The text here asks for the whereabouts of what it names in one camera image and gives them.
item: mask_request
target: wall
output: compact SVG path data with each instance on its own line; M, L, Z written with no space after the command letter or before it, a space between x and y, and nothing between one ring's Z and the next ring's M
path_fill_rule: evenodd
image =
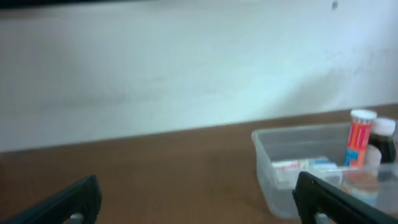
M398 103L398 1L0 12L0 151Z

